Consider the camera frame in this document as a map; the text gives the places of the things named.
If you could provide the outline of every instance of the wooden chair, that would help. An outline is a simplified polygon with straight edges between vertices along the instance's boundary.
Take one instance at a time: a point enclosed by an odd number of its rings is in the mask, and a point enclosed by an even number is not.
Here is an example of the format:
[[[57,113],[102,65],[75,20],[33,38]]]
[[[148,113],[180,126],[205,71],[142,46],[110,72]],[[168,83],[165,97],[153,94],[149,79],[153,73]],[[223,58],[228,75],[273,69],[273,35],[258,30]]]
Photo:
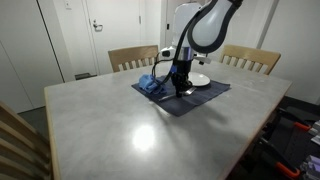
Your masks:
[[[133,61],[136,68],[139,68],[141,64],[142,66],[147,66],[146,60],[148,61],[148,65],[152,65],[158,54],[158,46],[129,47],[110,50],[108,53],[113,72],[119,72],[119,65],[122,65],[123,70],[127,70],[127,65],[129,65],[130,69],[133,69]]]
[[[224,63],[224,60],[226,59],[226,64],[228,65],[233,65],[242,69],[247,68],[250,71],[255,70],[255,72],[260,72],[265,65],[266,69],[264,74],[269,75],[280,56],[281,54],[277,52],[235,45],[225,45],[219,62]]]
[[[53,179],[49,141],[0,102],[0,179]]]

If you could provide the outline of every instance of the white plate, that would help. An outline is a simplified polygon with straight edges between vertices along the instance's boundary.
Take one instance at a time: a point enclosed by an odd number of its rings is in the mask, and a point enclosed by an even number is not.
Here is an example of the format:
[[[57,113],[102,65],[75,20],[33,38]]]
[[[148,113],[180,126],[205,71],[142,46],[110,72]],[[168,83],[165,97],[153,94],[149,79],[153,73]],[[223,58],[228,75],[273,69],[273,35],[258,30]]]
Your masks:
[[[210,83],[207,76],[196,72],[189,72],[189,81],[192,82],[193,86],[205,86]]]

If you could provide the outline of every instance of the floor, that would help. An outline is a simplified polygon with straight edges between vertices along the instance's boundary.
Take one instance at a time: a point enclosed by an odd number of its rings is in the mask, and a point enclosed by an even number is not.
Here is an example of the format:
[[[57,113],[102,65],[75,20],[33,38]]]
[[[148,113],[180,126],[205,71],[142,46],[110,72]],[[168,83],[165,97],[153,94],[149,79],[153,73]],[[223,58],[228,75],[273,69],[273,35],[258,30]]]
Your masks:
[[[295,114],[299,117],[307,117],[310,119],[318,118],[320,119],[320,106],[316,106],[310,103],[302,102],[290,97],[285,97],[279,107],[284,109],[292,109]],[[38,108],[32,111],[27,111],[19,114],[22,116],[29,124],[31,124],[34,128],[36,128],[44,137],[48,138],[48,125],[47,125],[47,118],[46,118],[46,109]],[[270,169],[267,170],[268,167],[260,166],[259,173],[254,175],[249,175],[246,170],[244,170],[240,165],[236,166],[232,176],[228,179],[269,179],[268,173]]]

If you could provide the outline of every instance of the table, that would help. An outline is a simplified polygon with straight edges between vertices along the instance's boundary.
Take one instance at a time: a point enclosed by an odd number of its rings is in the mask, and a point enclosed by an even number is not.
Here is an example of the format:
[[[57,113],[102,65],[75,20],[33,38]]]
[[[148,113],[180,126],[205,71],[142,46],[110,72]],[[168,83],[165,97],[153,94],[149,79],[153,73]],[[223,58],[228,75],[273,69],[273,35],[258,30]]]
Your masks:
[[[56,179],[227,177],[291,82],[217,62],[192,71],[231,89],[181,117],[131,87],[150,66],[46,87]]]

